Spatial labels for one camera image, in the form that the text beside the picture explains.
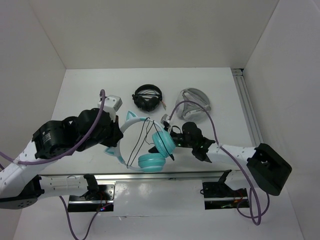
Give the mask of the teal cat-ear headphones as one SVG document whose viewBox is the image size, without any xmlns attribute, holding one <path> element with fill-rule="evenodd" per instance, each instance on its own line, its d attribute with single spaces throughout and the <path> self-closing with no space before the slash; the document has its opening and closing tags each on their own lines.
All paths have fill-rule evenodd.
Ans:
<svg viewBox="0 0 320 240">
<path fill-rule="evenodd" d="M 120 141 L 117 143 L 116 147 L 107 147 L 104 150 L 104 153 L 115 157 L 120 164 L 125 165 L 129 170 L 142 173 L 161 172 L 166 164 L 166 159 L 174 159 L 173 152 L 176 145 L 173 138 L 157 121 L 150 119 L 150 117 L 138 116 L 132 111 L 127 112 L 125 123 L 120 127 L 121 133 L 124 133 L 129 127 L 139 122 L 142 122 L 143 124 L 151 123 L 151 126 L 155 129 L 155 133 L 152 134 L 153 150 L 155 152 L 149 152 L 139 156 L 137 158 L 138 167 L 130 165 L 130 161 L 126 161 L 123 158 Z"/>
</svg>

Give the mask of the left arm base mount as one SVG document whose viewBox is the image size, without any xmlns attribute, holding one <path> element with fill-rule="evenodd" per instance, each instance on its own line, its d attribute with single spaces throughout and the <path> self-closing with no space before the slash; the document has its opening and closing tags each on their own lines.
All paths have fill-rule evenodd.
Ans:
<svg viewBox="0 0 320 240">
<path fill-rule="evenodd" d="M 67 202 L 69 213 L 113 212 L 115 184 L 99 184 L 99 191 L 93 195 L 70 195 Z"/>
</svg>

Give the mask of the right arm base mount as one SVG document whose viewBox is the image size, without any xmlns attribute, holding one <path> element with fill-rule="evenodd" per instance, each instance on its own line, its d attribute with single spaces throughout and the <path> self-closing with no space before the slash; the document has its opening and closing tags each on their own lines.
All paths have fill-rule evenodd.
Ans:
<svg viewBox="0 0 320 240">
<path fill-rule="evenodd" d="M 204 197 L 206 210 L 249 208 L 248 193 L 245 188 L 232 190 L 221 182 L 203 182 L 199 191 Z"/>
</svg>

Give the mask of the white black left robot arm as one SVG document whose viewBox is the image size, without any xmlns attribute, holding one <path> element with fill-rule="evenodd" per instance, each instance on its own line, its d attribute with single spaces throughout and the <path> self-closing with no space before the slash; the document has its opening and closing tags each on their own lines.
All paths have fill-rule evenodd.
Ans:
<svg viewBox="0 0 320 240">
<path fill-rule="evenodd" d="M 58 157 L 71 150 L 89 131 L 99 109 L 82 111 L 79 116 L 64 120 L 50 120 L 43 124 L 32 136 L 25 150 L 0 172 L 1 209 L 19 210 L 35 204 L 38 200 L 77 196 L 93 200 L 103 195 L 93 174 L 45 177 L 40 172 L 46 164 L 22 165 L 22 162 L 35 162 Z"/>
</svg>

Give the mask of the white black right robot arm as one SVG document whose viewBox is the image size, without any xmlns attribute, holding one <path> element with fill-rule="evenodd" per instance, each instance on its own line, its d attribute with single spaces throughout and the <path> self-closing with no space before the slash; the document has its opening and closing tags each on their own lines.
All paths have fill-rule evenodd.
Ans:
<svg viewBox="0 0 320 240">
<path fill-rule="evenodd" d="M 152 140 L 151 154 L 162 154 L 167 158 L 172 156 L 175 148 L 190 148 L 192 155 L 201 162 L 222 162 L 239 167 L 240 173 L 230 171 L 219 182 L 218 190 L 223 196 L 249 187 L 278 196 L 292 172 L 291 165 L 268 144 L 261 143 L 257 147 L 219 145 L 204 137 L 194 122 L 184 123 L 179 133 L 173 130 L 156 132 Z"/>
</svg>

